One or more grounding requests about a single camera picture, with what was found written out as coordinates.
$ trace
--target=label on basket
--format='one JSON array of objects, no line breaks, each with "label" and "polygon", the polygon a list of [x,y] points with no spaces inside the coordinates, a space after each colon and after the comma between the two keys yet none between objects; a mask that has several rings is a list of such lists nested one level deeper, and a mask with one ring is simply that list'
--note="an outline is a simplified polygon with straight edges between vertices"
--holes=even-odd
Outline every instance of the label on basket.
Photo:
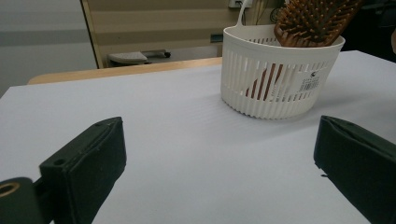
[{"label": "label on basket", "polygon": [[289,93],[300,93],[312,91],[320,81],[320,71],[298,72],[294,75],[294,80],[290,86]]}]

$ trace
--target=screw hole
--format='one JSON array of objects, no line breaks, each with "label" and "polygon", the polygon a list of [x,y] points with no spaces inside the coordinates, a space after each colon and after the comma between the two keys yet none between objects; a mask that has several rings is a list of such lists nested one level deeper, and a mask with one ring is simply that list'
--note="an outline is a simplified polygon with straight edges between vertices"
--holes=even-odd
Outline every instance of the screw hole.
[{"label": "screw hole", "polygon": [[55,161],[53,164],[54,164],[54,165],[62,165],[62,164],[64,164],[64,163],[65,163],[65,160],[64,160],[64,159],[59,159],[59,160]]},{"label": "screw hole", "polygon": [[20,187],[20,184],[16,183],[16,182],[0,185],[0,198],[13,193],[19,187]]}]

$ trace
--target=white tabletop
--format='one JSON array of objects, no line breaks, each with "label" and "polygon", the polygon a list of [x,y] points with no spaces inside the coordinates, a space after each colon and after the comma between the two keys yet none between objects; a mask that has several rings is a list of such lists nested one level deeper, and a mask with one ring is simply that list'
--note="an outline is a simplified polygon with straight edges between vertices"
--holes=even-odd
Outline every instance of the white tabletop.
[{"label": "white tabletop", "polygon": [[313,153],[321,115],[396,143],[396,63],[342,52],[314,107],[254,119],[222,102],[219,65],[20,86],[0,100],[0,179],[93,123],[124,121],[127,166],[94,223],[368,223]]}]

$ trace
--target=wooden table edge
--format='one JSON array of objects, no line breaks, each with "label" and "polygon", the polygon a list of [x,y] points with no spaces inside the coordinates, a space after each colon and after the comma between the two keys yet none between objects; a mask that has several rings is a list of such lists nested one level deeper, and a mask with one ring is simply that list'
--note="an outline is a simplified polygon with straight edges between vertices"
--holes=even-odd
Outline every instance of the wooden table edge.
[{"label": "wooden table edge", "polygon": [[144,74],[151,72],[177,70],[183,68],[219,65],[221,64],[221,62],[222,62],[222,58],[218,57],[218,58],[196,59],[196,60],[170,62],[170,63],[151,63],[151,64],[94,69],[94,70],[85,70],[85,71],[76,71],[76,72],[51,73],[51,74],[44,74],[33,77],[28,81],[27,84],[34,85],[34,84],[92,79],[99,77],[136,75],[136,74]]}]

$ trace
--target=hairbrush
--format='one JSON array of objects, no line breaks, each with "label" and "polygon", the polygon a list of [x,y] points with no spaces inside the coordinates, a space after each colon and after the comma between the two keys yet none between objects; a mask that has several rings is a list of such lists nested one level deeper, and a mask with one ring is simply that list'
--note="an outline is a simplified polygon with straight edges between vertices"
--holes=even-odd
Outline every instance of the hairbrush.
[{"label": "hairbrush", "polygon": [[290,48],[330,46],[362,4],[363,0],[290,0],[277,16],[277,41]]}]

